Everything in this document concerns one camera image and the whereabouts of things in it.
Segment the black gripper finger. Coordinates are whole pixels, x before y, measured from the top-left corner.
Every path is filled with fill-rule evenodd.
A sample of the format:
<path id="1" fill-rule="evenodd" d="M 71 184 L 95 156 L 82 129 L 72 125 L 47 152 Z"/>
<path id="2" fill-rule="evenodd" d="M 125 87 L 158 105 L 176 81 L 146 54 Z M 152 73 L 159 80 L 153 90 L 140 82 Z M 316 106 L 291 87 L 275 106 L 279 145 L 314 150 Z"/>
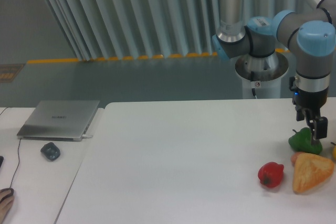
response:
<path id="1" fill-rule="evenodd" d="M 306 124 L 309 127 L 311 133 L 314 133 L 315 132 L 315 125 L 314 125 L 315 115 L 314 115 L 314 112 L 311 109 L 304 109 L 303 114 L 304 114 L 304 118 L 306 120 Z"/>
<path id="2" fill-rule="evenodd" d="M 328 119 L 324 116 L 313 119 L 312 145 L 318 145 L 320 139 L 326 138 L 328 132 Z"/>

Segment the person's hand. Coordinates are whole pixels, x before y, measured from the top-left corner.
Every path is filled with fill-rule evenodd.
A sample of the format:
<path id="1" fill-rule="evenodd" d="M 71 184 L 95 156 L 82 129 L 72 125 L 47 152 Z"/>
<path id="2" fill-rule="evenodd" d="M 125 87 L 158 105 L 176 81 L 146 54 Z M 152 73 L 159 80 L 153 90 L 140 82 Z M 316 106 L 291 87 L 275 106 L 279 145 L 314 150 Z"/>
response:
<path id="1" fill-rule="evenodd" d="M 3 223 L 6 215 L 8 214 L 9 210 L 11 209 L 13 203 L 14 203 L 14 195 L 7 198 L 6 195 L 9 194 L 10 191 L 7 188 L 1 189 L 1 211 L 0 211 L 0 215 L 1 215 L 1 223 Z"/>

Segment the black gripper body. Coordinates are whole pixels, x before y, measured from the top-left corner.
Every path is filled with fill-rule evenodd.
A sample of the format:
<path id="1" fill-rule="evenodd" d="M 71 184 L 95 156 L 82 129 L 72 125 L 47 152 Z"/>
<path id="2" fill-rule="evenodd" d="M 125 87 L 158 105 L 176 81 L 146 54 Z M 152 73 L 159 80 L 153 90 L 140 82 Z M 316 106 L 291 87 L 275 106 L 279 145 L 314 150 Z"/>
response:
<path id="1" fill-rule="evenodd" d="M 328 76 L 321 79 L 290 77 L 289 90 L 293 93 L 292 103 L 295 106 L 297 121 L 322 120 L 320 109 L 328 97 Z"/>

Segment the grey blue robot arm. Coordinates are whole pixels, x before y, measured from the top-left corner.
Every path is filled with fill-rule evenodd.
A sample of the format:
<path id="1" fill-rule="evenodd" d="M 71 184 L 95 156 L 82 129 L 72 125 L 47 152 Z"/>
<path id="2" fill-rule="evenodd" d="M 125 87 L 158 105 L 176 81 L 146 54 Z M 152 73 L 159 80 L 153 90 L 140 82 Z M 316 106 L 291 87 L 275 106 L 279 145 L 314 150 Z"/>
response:
<path id="1" fill-rule="evenodd" d="M 267 62 L 270 72 L 280 77 L 275 43 L 290 50 L 297 61 L 289 81 L 296 119 L 306 121 L 316 145 L 327 136 L 328 120 L 320 109 L 327 100 L 335 50 L 335 0 L 306 1 L 313 7 L 308 14 L 283 10 L 272 20 L 254 17 L 243 24 L 244 0 L 219 0 L 220 25 L 212 40 L 221 58 L 247 55 L 255 66 L 241 75 L 250 81 L 258 81 L 257 70 Z"/>

